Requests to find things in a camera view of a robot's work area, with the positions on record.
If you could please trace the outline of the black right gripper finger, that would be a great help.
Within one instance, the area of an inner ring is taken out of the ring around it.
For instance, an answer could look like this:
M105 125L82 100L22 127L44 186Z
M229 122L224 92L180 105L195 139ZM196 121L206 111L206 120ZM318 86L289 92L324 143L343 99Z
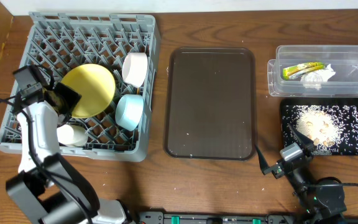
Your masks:
M266 175L270 172L270 166L268 165L264 155L260 151L258 145L255 145L255 150L259 159L259 167L263 175Z
M298 141L303 153L306 156L311 156L312 152L315 149L314 141L307 136L301 134L299 131L297 131L292 125L288 125L292 135L294 135L295 139Z

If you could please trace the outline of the yellow plastic plate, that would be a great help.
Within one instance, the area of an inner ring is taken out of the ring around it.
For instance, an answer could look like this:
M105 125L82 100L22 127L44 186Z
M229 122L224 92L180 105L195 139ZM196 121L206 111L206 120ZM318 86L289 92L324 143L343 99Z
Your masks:
M112 102L116 82L112 73L98 64L84 64L70 70L62 83L81 95L71 115L90 118L102 113Z

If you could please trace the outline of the leftover rice pile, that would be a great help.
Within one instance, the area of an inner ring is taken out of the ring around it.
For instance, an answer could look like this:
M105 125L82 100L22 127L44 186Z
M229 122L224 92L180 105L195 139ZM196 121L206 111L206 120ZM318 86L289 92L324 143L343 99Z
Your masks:
M313 141L314 155L358 156L358 110L353 105L285 105L285 146L296 141L289 126Z

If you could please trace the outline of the pale green plastic cup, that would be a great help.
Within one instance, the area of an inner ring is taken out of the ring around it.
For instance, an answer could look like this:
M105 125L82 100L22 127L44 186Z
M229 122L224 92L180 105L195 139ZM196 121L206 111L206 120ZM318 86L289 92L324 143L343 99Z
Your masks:
M88 142L85 128L71 124L64 124L57 128L59 143L68 147L82 147Z

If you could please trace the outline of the light blue plastic bowl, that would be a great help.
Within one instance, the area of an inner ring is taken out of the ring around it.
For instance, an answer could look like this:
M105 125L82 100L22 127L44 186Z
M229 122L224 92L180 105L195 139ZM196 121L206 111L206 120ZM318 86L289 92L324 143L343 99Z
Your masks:
M133 131L138 126L144 110L141 95L124 95L117 104L115 120L118 126Z

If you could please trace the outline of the green snack wrapper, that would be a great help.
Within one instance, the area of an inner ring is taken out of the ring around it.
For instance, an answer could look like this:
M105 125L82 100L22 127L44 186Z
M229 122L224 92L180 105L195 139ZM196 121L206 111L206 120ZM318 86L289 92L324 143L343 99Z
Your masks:
M283 69L282 75L284 80L295 80L307 73L324 69L326 66L322 62L307 62L287 67Z

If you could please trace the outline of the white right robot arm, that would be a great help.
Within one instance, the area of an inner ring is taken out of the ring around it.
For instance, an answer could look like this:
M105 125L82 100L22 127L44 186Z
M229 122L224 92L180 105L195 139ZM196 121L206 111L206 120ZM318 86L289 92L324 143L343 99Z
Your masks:
M276 179L286 177L306 210L293 220L293 223L337 223L343 221L346 211L344 190L341 182L334 177L315 179L309 170L315 150L313 140L289 125L295 142L280 151L281 159L269 166L260 149L255 150L259 158L260 170L264 175L271 173Z

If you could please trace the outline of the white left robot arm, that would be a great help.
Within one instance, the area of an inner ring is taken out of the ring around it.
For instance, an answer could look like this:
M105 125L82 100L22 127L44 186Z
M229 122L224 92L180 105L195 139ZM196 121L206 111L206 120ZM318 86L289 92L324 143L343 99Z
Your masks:
M14 71L20 88L12 112L21 126L22 159L7 180L11 200L32 223L134 223L120 200L102 200L92 185L61 155L58 125L66 123L81 95L41 65Z

